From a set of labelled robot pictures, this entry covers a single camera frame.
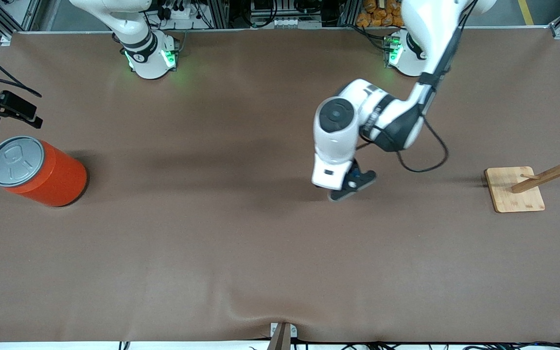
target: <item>white robotic arm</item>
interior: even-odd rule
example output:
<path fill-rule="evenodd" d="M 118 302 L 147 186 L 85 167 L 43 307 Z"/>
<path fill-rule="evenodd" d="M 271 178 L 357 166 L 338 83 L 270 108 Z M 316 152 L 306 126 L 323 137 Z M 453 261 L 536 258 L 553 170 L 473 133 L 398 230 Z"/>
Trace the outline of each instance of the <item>white robotic arm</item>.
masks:
<path fill-rule="evenodd" d="M 484 13 L 495 0 L 404 0 L 402 17 L 407 30 L 426 53 L 418 82 L 402 101 L 358 79 L 335 97 L 323 101 L 314 121 L 315 164 L 312 182 L 331 189 L 340 201 L 375 181 L 375 173 L 361 173 L 354 154 L 358 136 L 386 152 L 411 146 L 438 85 L 449 71 L 462 28 L 459 18 L 467 7 Z"/>
<path fill-rule="evenodd" d="M 129 66 L 145 79 L 156 79 L 175 69 L 177 51 L 174 38 L 151 31 L 144 15 L 151 0 L 70 0 L 101 20 L 124 47 Z"/>

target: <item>wooden mug tree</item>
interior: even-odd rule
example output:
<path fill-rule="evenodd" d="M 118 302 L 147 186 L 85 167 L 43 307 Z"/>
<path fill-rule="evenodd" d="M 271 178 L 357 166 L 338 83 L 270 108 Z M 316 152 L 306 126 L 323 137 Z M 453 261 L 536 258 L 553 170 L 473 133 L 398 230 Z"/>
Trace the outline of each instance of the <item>wooden mug tree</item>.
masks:
<path fill-rule="evenodd" d="M 537 187 L 560 177 L 560 164 L 535 175 L 529 166 L 489 168 L 485 177 L 496 212 L 535 212 L 546 208 Z"/>

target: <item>wooden peg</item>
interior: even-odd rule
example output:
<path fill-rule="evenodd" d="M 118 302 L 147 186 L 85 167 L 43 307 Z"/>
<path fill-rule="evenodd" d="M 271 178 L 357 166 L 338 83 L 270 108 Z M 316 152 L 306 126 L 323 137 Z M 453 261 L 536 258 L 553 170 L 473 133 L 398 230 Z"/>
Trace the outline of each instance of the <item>wooden peg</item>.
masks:
<path fill-rule="evenodd" d="M 537 174 L 537 177 L 539 177 L 539 179 L 527 179 L 520 182 L 519 184 L 511 186 L 511 192 L 522 193 L 531 188 L 535 188 L 541 184 L 545 184 L 548 181 L 556 179 L 557 177 L 560 177 L 560 164 L 553 168 L 547 169 L 543 173 Z"/>
<path fill-rule="evenodd" d="M 540 177 L 538 177 L 537 175 L 520 174 L 520 177 L 524 177 L 525 179 L 533 179 L 533 180 L 538 180 L 538 179 L 540 179 Z"/>

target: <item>can lid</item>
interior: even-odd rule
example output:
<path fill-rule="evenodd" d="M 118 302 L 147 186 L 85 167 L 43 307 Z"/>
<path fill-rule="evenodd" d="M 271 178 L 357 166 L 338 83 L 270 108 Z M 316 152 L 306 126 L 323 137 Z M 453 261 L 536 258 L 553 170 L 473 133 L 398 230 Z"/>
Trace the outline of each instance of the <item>can lid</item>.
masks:
<path fill-rule="evenodd" d="M 0 186 L 20 186 L 42 168 L 45 151 L 33 137 L 13 137 L 0 143 Z"/>

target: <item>cable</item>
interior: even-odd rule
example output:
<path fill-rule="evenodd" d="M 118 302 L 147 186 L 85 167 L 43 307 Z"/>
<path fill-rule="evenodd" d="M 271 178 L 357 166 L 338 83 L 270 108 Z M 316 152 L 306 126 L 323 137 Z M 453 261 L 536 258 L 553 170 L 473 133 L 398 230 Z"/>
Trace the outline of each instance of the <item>cable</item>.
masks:
<path fill-rule="evenodd" d="M 178 47 L 178 53 L 180 53 L 181 51 L 183 51 L 183 49 L 185 49 L 185 40 L 187 40 L 187 33 L 189 33 L 189 29 L 187 29 L 185 31 L 185 35 L 183 35 L 183 41 L 180 42 L 180 47 Z"/>
<path fill-rule="evenodd" d="M 192 0 L 192 3 L 194 4 L 196 11 L 198 11 L 198 14 L 200 14 L 200 17 L 202 17 L 202 21 L 204 22 L 204 24 L 206 24 L 209 29 L 213 29 L 211 21 L 209 21 L 207 16 L 204 14 L 204 11 L 202 11 L 202 9 L 200 8 L 200 3 L 198 2 L 198 0 Z"/>
<path fill-rule="evenodd" d="M 462 24 L 462 29 L 461 31 L 464 31 L 464 28 L 466 26 L 466 22 L 468 22 L 468 18 L 471 16 L 471 13 L 473 13 L 473 9 L 476 6 L 476 3 L 478 2 L 478 0 L 474 0 L 469 6 L 471 6 L 471 9 L 468 11 L 467 14 L 464 15 L 464 17 L 462 18 L 462 20 L 460 20 L 460 23 Z"/>
<path fill-rule="evenodd" d="M 276 0 L 271 0 L 271 7 L 269 8 L 269 19 L 263 23 L 263 24 L 256 24 L 256 23 L 252 23 L 249 21 L 249 19 L 247 19 L 245 17 L 246 11 L 243 10 L 243 2 L 247 2 L 247 0 L 242 0 L 241 4 L 242 4 L 242 18 L 243 21 L 246 22 L 247 25 L 249 25 L 252 28 L 262 28 L 265 26 L 268 26 L 269 24 L 271 24 L 271 22 L 274 21 L 274 19 L 276 18 L 276 15 L 278 14 L 278 4 L 276 4 Z"/>
<path fill-rule="evenodd" d="M 354 29 L 354 31 L 357 31 L 358 33 L 364 35 L 368 39 L 368 41 L 371 42 L 373 46 L 375 46 L 377 49 L 383 52 L 392 51 L 391 49 L 379 46 L 375 41 L 373 41 L 374 39 L 384 40 L 385 36 L 377 36 L 377 35 L 369 34 L 365 29 L 360 29 L 360 27 L 354 26 L 353 24 L 342 24 L 341 27 L 349 27 Z"/>
<path fill-rule="evenodd" d="M 146 13 L 146 11 L 144 11 L 144 17 L 146 18 L 146 24 L 148 24 L 148 26 L 153 29 L 159 29 L 161 27 L 160 23 L 157 23 L 155 21 L 153 21 L 153 23 L 151 23 L 151 20 L 148 18 L 148 14 Z"/>
<path fill-rule="evenodd" d="M 407 171 L 411 171 L 412 173 L 426 173 L 427 171 L 436 170 L 437 168 L 440 168 L 440 166 L 444 165 L 447 160 L 449 160 L 449 148 L 446 146 L 446 143 L 444 142 L 444 140 L 442 140 L 440 135 L 438 135 L 438 133 L 436 133 L 436 131 L 433 129 L 431 124 L 429 124 L 429 122 L 427 121 L 427 118 L 425 118 L 425 116 L 422 116 L 422 120 L 424 121 L 427 129 L 429 129 L 429 131 L 431 131 L 433 136 L 440 143 L 440 146 L 442 146 L 442 150 L 444 151 L 444 156 L 442 157 L 442 160 L 440 160 L 440 162 L 438 162 L 438 164 L 436 164 L 434 166 L 430 166 L 429 168 L 424 168 L 424 169 L 413 169 L 413 168 L 410 168 L 409 166 L 407 166 L 405 164 L 405 161 L 403 160 L 403 157 L 402 157 L 400 151 L 395 151 L 395 153 L 397 155 L 397 158 L 399 160 L 399 164 L 401 164 L 401 166 L 403 166 L 404 169 L 406 169 Z M 392 140 L 392 138 L 390 137 L 390 135 L 386 131 L 384 131 L 381 128 L 378 128 L 377 126 L 374 126 L 373 128 L 379 129 L 384 134 L 384 136 L 388 139 L 388 141 L 390 141 L 392 144 L 395 144 L 395 141 Z"/>
<path fill-rule="evenodd" d="M 27 87 L 25 84 L 23 84 L 22 82 L 20 82 L 20 80 L 18 80 L 17 78 L 15 78 L 12 74 L 10 74 L 4 67 L 2 67 L 0 65 L 0 71 L 4 72 L 4 74 L 6 74 L 9 78 L 11 78 L 17 85 L 13 84 L 13 86 L 19 87 L 21 89 L 24 89 L 26 91 L 29 91 L 32 95 L 38 96 L 38 97 L 42 97 L 42 95 L 40 95 L 40 93 L 38 93 L 35 89 L 31 89 L 29 87 Z M 8 82 L 7 80 L 1 80 L 0 82 L 8 84 L 11 82 Z"/>
<path fill-rule="evenodd" d="M 518 350 L 521 348 L 526 348 L 527 346 L 551 346 L 554 348 L 560 348 L 560 344 L 558 343 L 550 343 L 548 341 L 536 341 L 533 343 L 526 343 L 520 345 L 509 345 L 509 344 L 502 344 L 502 343 L 485 344 L 484 346 L 471 345 L 471 346 L 466 346 L 464 350 L 473 350 L 473 349 L 474 350 L 494 350 L 494 349 Z"/>
<path fill-rule="evenodd" d="M 21 88 L 21 89 L 26 89 L 32 95 L 42 97 L 42 95 L 40 95 L 40 93 L 38 93 L 38 91 L 36 91 L 35 89 L 32 89 L 32 88 L 29 88 L 27 86 L 24 86 L 23 84 L 18 84 L 18 83 L 11 82 L 11 81 L 5 80 L 5 79 L 0 79 L 0 83 L 8 84 L 9 86 L 14 86 L 14 87 Z"/>

